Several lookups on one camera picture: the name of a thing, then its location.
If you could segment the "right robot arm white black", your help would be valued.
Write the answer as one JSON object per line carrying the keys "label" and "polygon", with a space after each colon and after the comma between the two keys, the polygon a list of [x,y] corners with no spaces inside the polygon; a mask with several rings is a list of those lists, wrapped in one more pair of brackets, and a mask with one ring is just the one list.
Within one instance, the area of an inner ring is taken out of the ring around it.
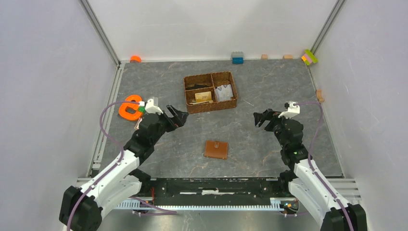
{"label": "right robot arm white black", "polygon": [[289,167],[279,176],[281,195],[298,199],[322,231],[368,230],[364,208],[345,199],[320,172],[303,145],[300,122],[271,109],[254,113],[254,119],[257,127],[268,122],[264,129],[277,138],[282,160]]}

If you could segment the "brown leather card holder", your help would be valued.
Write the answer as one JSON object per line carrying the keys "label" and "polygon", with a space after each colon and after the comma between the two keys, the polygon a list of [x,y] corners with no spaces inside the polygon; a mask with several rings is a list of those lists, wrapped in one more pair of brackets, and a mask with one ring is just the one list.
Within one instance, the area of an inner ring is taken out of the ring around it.
{"label": "brown leather card holder", "polygon": [[206,141],[204,156],[208,158],[227,159],[229,144],[221,141]]}

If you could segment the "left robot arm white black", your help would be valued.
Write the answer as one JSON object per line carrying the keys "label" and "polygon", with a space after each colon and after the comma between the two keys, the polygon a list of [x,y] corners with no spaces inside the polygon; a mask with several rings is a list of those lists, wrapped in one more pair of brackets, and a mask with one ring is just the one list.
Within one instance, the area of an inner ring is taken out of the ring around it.
{"label": "left robot arm white black", "polygon": [[146,196],[151,183],[132,172],[154,152],[166,132],[184,126],[189,113],[167,105],[169,117],[159,107],[147,108],[139,128],[120,145],[119,155],[99,174],[80,187],[70,186],[63,194],[59,221],[69,231],[96,231],[103,219],[121,202],[138,194]]}

